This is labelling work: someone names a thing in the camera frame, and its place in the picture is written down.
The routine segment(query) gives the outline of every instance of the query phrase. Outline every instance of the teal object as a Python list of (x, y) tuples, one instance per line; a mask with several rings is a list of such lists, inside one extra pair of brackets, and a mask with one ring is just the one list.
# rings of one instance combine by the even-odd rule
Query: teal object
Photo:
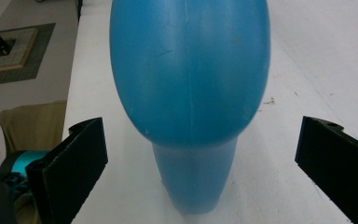
[(118, 96), (183, 213), (217, 204), (269, 71), (265, 0), (115, 0)]
[(27, 178), (25, 167), (32, 161), (42, 159), (48, 154), (48, 151), (24, 151), (14, 162), (11, 172), (20, 173)]

